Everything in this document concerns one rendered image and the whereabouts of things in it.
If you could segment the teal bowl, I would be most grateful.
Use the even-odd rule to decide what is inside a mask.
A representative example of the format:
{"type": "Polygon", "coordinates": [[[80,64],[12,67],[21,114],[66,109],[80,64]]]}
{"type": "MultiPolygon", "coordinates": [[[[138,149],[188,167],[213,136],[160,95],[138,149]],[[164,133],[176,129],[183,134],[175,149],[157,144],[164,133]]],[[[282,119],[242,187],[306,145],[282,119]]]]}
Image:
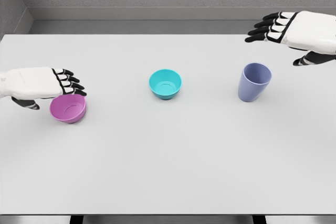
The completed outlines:
{"type": "Polygon", "coordinates": [[[149,78],[149,87],[152,93],[162,100],[169,100],[175,97],[181,85],[181,76],[170,69],[158,70],[149,78]]]}

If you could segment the pink bowl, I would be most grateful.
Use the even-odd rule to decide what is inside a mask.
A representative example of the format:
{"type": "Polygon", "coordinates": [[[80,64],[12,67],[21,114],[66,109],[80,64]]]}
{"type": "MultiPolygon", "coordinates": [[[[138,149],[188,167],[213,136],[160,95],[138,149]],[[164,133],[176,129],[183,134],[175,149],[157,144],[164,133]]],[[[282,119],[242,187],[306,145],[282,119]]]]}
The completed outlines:
{"type": "Polygon", "coordinates": [[[51,101],[49,111],[60,122],[76,123],[86,113],[86,99],[79,94],[60,95],[51,101]]]}

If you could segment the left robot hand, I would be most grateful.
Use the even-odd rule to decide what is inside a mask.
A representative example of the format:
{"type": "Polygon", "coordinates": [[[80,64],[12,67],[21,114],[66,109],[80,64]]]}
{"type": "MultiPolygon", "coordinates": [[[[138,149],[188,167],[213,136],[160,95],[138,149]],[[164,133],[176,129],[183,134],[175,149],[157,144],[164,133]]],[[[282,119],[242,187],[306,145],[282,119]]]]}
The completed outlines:
{"type": "Polygon", "coordinates": [[[63,68],[29,67],[0,71],[0,99],[10,97],[23,108],[39,110],[36,99],[53,99],[60,95],[85,97],[84,87],[74,73],[63,68]]]}

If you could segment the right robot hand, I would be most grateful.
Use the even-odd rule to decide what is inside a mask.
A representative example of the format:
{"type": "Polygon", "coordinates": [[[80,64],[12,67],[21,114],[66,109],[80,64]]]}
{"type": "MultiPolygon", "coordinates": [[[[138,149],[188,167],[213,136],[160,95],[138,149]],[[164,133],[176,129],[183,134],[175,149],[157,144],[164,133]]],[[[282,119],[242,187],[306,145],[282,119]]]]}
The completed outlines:
{"type": "Polygon", "coordinates": [[[294,66],[320,65],[336,60],[336,16],[302,10],[263,17],[245,42],[270,41],[306,54],[294,66]]]}

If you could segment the lavender cup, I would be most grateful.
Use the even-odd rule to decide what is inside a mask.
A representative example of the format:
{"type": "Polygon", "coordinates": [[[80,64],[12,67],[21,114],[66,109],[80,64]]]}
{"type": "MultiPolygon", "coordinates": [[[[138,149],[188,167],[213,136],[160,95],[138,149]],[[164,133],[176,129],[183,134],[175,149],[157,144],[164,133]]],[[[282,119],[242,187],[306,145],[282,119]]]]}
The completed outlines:
{"type": "Polygon", "coordinates": [[[244,102],[255,101],[271,80],[271,71],[260,63],[247,64],[241,73],[238,97],[244,102]]]}

